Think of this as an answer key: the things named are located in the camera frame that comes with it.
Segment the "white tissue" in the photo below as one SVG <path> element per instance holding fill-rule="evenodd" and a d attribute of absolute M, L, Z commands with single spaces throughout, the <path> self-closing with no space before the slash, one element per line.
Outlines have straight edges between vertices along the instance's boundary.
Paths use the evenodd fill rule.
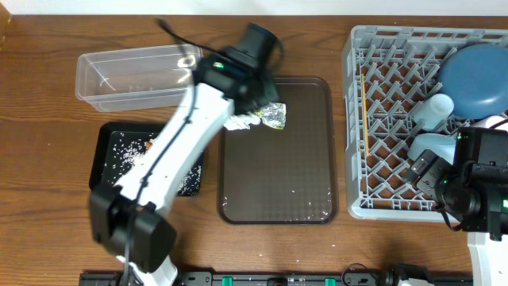
<path fill-rule="evenodd" d="M 251 126 L 258 126 L 261 119 L 253 113 L 240 114 L 231 116 L 225 123 L 224 127 L 229 131 L 251 129 Z"/>

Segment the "yellow green snack wrapper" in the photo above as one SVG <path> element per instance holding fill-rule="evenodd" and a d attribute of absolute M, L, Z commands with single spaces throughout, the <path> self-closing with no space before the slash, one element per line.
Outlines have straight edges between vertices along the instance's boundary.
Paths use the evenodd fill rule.
<path fill-rule="evenodd" d="M 255 115 L 264 125 L 272 129 L 284 129 L 287 120 L 286 104 L 281 102 L 270 102 L 256 111 Z"/>

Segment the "light blue small bowl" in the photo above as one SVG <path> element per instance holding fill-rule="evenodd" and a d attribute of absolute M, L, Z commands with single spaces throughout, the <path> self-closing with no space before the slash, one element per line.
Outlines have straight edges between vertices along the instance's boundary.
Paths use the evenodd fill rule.
<path fill-rule="evenodd" d="M 416 160 L 424 151 L 430 150 L 448 163 L 453 164 L 456 149 L 454 138 L 437 134 L 424 133 L 417 135 L 407 152 L 411 160 Z"/>

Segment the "pink cup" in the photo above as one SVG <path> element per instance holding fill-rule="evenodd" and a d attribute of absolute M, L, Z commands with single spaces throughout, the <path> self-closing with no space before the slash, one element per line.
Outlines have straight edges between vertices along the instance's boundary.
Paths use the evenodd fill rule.
<path fill-rule="evenodd" d="M 502 122 L 505 120 L 504 117 L 499 115 L 492 115 L 490 117 L 484 118 L 478 122 L 472 123 L 471 127 L 477 127 L 477 128 L 490 128 L 493 125 Z"/>

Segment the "light blue cup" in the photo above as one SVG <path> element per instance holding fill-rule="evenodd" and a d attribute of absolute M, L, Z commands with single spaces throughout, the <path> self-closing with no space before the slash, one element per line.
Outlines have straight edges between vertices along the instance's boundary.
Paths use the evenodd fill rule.
<path fill-rule="evenodd" d="M 448 95 L 435 94 L 424 101 L 421 108 L 414 114 L 413 119 L 416 123 L 423 122 L 423 130 L 431 131 L 446 120 L 453 109 L 454 102 Z"/>

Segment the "dark blue bowl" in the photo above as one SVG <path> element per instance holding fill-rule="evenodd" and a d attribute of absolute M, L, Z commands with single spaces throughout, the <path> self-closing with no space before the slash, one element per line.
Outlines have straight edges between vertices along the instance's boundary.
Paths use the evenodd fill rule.
<path fill-rule="evenodd" d="M 507 110 L 507 49 L 502 46 L 462 48 L 443 63 L 437 78 L 457 117 L 476 120 Z"/>

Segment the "wooden chopstick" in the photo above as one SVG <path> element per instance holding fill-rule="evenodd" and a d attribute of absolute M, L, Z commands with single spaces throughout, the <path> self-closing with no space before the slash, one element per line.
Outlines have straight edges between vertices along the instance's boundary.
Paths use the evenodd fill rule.
<path fill-rule="evenodd" d="M 364 75 L 360 76 L 361 79 L 361 99 L 362 99 L 362 116 L 363 116 L 363 129 L 364 129 L 364 151 L 365 157 L 370 156 L 369 142 L 368 142 L 368 116 L 366 108 L 366 93 L 365 93 L 365 79 Z"/>

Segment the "pile of white rice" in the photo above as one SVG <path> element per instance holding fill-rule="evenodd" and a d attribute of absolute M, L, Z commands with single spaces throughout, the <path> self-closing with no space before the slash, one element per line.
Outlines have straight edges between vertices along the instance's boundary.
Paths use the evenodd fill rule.
<path fill-rule="evenodd" d="M 108 145 L 102 182 L 113 186 L 126 174 L 148 151 L 146 141 L 156 142 L 157 133 L 122 133 L 115 132 Z M 194 196 L 201 189 L 203 157 L 199 157 L 194 166 L 183 178 L 178 196 Z"/>

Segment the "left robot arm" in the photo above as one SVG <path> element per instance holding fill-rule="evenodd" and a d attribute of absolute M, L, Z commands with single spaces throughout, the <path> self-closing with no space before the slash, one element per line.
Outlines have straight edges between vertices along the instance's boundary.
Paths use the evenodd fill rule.
<path fill-rule="evenodd" d="M 166 217 L 180 184 L 217 133 L 260 124 L 257 114 L 278 101 L 269 62 L 282 47 L 274 33 L 250 23 L 237 44 L 211 49 L 152 147 L 114 185 L 91 191 L 92 238 L 123 262 L 120 285 L 175 282 L 176 231 Z"/>

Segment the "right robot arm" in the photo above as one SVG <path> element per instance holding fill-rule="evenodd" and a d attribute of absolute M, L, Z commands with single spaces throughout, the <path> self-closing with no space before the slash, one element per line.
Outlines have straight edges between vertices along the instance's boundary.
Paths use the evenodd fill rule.
<path fill-rule="evenodd" d="M 447 227 L 468 234 L 474 285 L 507 284 L 507 132 L 462 127 L 453 162 L 427 149 L 406 182 L 436 202 Z"/>

